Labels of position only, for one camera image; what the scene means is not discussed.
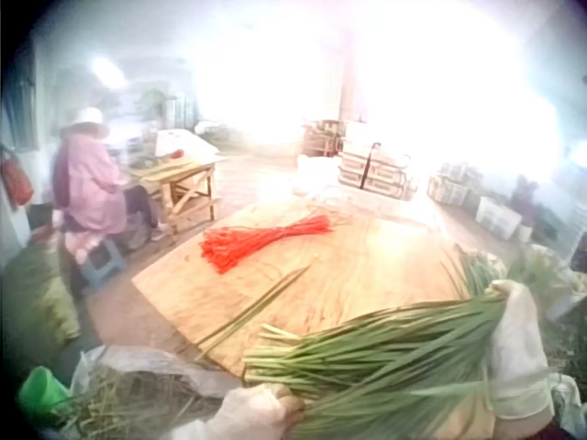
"blue stool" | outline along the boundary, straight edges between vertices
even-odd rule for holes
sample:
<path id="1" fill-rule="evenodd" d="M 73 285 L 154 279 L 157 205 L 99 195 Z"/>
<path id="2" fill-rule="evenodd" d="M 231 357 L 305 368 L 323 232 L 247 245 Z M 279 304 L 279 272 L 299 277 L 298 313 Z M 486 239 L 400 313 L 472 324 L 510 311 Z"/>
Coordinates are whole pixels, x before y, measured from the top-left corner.
<path id="1" fill-rule="evenodd" d="M 100 247 L 104 247 L 107 251 L 109 260 L 102 267 L 97 268 L 94 263 L 92 263 L 91 256 Z M 88 258 L 86 258 L 85 262 L 80 266 L 80 272 L 90 286 L 97 288 L 102 285 L 112 271 L 122 270 L 124 267 L 125 261 L 122 259 L 120 252 L 118 252 L 116 244 L 110 238 L 106 237 L 102 240 L 100 246 L 96 247 L 89 253 Z"/>

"gloved hand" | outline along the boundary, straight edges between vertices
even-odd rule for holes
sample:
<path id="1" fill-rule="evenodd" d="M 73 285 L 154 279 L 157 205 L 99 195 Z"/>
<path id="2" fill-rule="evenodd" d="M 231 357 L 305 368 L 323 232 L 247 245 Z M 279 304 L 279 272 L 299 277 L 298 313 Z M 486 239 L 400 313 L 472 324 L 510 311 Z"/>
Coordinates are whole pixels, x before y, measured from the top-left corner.
<path id="1" fill-rule="evenodd" d="M 547 424 L 552 417 L 548 415 L 552 413 L 552 397 L 547 375 L 540 374 L 546 373 L 548 363 L 532 293 L 511 280 L 494 281 L 492 288 L 509 295 L 492 341 L 491 398 L 495 415 L 502 420 L 521 420 L 543 414 L 537 424 L 543 424 L 545 418 Z M 525 429 L 534 431 L 531 435 L 542 427 Z"/>
<path id="2" fill-rule="evenodd" d="M 190 423 L 173 431 L 173 440 L 279 440 L 302 420 L 304 401 L 282 385 L 232 390 L 206 423 Z"/>

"green plastic container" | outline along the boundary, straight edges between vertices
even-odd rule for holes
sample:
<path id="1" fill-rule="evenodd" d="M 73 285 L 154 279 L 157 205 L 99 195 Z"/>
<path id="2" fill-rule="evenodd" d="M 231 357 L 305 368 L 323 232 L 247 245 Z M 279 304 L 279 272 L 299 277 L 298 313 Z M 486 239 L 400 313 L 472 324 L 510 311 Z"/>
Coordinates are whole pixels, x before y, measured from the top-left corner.
<path id="1" fill-rule="evenodd" d="M 35 422 L 50 424 L 55 419 L 59 403 L 70 397 L 65 386 L 49 369 L 33 369 L 18 391 L 17 401 L 27 417 Z"/>

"wooden board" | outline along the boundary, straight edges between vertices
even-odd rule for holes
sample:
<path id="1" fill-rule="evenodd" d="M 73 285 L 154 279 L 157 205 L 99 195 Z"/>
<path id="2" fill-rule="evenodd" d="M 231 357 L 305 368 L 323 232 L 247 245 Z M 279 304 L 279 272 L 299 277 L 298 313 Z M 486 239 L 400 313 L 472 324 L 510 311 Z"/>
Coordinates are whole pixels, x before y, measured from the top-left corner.
<path id="1" fill-rule="evenodd" d="M 301 199 L 252 205 L 216 226 L 285 226 L 316 210 Z M 272 243 L 218 275 L 198 235 L 137 275 L 155 308 L 195 343 L 265 293 L 282 276 L 310 269 L 209 357 L 239 376 L 243 351 L 260 342 L 263 323 L 304 335 L 361 314 L 425 300 L 455 298 L 440 265 L 447 244 L 424 227 L 354 214 L 335 231 Z"/>

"pink shirt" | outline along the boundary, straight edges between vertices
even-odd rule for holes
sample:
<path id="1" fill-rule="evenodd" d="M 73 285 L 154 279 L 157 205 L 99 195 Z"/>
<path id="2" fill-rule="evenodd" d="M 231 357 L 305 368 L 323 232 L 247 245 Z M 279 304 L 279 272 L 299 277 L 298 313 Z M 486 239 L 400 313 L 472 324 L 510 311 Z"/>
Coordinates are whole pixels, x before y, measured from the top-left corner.
<path id="1" fill-rule="evenodd" d="M 63 194 L 64 185 L 69 194 Z M 56 202 L 66 204 L 60 209 L 81 226 L 104 234 L 125 229 L 127 204 L 119 186 L 118 168 L 99 140 L 85 134 L 72 134 L 63 140 L 55 159 L 53 191 Z"/>

